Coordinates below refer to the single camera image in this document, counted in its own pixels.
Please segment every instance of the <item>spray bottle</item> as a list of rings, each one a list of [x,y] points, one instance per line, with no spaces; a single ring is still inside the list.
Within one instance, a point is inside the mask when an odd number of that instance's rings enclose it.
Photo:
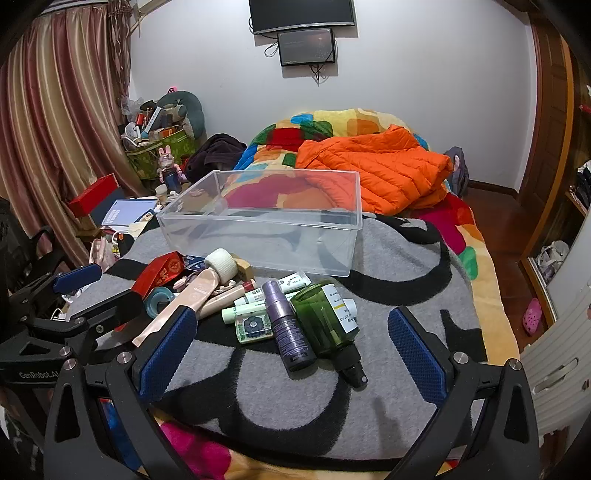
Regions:
[[[330,280],[304,288],[291,299],[302,330],[319,357],[330,358],[345,380],[355,388],[368,379],[353,339],[359,327],[349,306]]]
[[[281,291],[279,282],[273,278],[263,284],[262,290],[271,329],[285,368],[294,372],[313,364],[316,361],[314,351],[302,333],[296,314]]]

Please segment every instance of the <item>purple spray bottle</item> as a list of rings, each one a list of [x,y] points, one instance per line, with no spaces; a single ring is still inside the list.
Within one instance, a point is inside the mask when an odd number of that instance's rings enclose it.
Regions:
[[[294,372],[316,361],[314,350],[298,325],[290,302],[281,291],[279,282],[271,279],[264,283],[265,307],[271,321],[271,329],[279,347],[279,354],[288,371]]]

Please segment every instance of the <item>blue gripper pad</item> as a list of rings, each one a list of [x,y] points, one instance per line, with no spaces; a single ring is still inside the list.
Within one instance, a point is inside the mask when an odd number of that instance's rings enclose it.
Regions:
[[[388,334],[423,400],[437,407],[443,405],[447,397],[446,373],[400,308],[388,316]]]
[[[174,325],[170,327],[140,372],[138,392],[139,397],[146,403],[152,403],[162,398],[184,354],[195,338],[197,332],[195,312],[185,307],[182,313],[176,316],[177,311],[169,319],[169,321],[174,321],[174,318],[177,317]]]
[[[68,273],[62,273],[56,277],[53,283],[53,291],[60,294],[71,293],[100,280],[102,274],[100,266],[96,263],[91,263]]]

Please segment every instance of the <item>bed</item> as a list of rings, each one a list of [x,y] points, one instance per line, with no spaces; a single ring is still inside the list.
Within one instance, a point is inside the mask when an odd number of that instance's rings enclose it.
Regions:
[[[304,113],[265,128],[237,168],[288,170],[303,140],[377,133],[392,124],[408,128],[392,115],[361,109]],[[243,176],[232,193],[247,192],[257,181],[257,175]],[[130,288],[143,268],[167,251],[152,223],[70,314]],[[256,271],[258,280],[275,275]],[[334,281],[343,298],[358,304],[361,333],[355,343],[367,389],[351,389],[323,361],[290,378],[274,342],[241,346],[216,316],[200,322],[165,397],[154,406],[163,432],[198,476],[320,479],[348,472],[356,479],[383,478],[434,411],[422,401],[384,330],[388,312],[399,304],[409,306],[450,350],[497,365],[518,358],[491,257],[471,210],[451,193],[435,207],[399,217],[364,215],[351,275]],[[120,345],[118,335],[103,337],[101,348]],[[475,403],[462,439],[478,411]],[[442,470],[451,467],[453,460]]]

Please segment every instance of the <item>notebook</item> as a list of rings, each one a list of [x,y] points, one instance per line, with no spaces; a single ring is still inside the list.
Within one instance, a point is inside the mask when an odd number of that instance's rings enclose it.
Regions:
[[[102,227],[111,228],[117,232],[124,232],[148,210],[154,210],[158,200],[116,200],[102,221]]]

